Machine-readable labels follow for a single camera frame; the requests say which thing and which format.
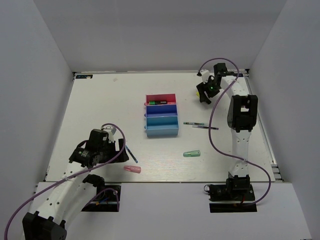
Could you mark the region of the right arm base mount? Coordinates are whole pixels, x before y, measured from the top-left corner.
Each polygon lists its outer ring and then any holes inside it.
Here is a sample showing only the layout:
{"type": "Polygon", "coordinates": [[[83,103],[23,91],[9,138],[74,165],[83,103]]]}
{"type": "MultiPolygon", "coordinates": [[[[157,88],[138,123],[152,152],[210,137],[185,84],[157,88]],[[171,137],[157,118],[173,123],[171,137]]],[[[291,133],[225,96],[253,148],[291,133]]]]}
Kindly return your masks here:
{"type": "Polygon", "coordinates": [[[222,213],[256,213],[257,205],[252,204],[256,198],[253,186],[248,190],[227,192],[225,184],[206,184],[204,192],[209,196],[209,211],[222,213]]]}

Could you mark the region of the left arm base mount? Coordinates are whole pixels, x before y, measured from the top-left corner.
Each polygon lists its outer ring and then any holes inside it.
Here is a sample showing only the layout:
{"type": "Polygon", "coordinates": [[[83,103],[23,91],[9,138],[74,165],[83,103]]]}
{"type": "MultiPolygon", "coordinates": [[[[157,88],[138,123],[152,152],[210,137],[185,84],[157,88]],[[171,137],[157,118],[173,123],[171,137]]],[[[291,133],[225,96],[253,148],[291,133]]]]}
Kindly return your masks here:
{"type": "Polygon", "coordinates": [[[120,184],[104,184],[96,190],[97,195],[94,200],[88,203],[82,212],[116,213],[120,209],[121,200],[120,184]]]}

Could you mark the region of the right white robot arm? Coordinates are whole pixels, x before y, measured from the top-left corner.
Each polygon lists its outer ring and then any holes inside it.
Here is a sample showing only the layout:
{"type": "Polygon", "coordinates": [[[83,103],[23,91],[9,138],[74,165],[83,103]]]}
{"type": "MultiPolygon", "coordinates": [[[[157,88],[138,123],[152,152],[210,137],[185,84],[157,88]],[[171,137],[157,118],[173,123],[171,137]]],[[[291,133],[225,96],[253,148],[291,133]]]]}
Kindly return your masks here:
{"type": "Polygon", "coordinates": [[[249,140],[254,126],[257,123],[258,97],[249,94],[234,76],[227,70],[225,63],[213,66],[214,74],[202,69],[197,73],[202,82],[196,88],[201,103],[211,103],[211,98],[226,91],[230,99],[227,114],[227,125],[232,135],[232,157],[234,166],[228,172],[226,180],[226,195],[236,200],[250,188],[248,164],[249,140]]]}

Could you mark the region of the green highlighter marker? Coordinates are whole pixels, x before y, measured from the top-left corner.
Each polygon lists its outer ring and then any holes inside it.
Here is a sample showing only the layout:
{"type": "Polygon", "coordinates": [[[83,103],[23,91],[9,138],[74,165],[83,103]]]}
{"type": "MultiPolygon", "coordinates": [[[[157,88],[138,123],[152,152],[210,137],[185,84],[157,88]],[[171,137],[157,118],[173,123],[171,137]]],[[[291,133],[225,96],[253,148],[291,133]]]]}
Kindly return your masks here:
{"type": "Polygon", "coordinates": [[[159,101],[150,101],[149,105],[166,105],[168,102],[165,100],[159,100],[159,101]]]}

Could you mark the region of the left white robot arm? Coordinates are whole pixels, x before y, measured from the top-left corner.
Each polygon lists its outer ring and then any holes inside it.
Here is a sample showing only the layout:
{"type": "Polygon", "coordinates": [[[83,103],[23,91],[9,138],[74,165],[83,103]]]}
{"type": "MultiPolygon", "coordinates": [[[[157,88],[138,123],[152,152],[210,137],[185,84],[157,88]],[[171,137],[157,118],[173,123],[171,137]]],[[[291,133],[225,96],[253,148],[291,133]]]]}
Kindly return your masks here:
{"type": "Polygon", "coordinates": [[[104,124],[93,129],[89,138],[80,142],[69,157],[61,180],[53,184],[52,192],[34,212],[27,212],[22,219],[23,236],[26,240],[64,240],[67,229],[83,208],[94,200],[115,197],[120,205],[119,194],[105,186],[103,177],[92,174],[98,167],[111,163],[123,163],[129,158],[125,138],[114,140],[119,128],[104,124]]]}

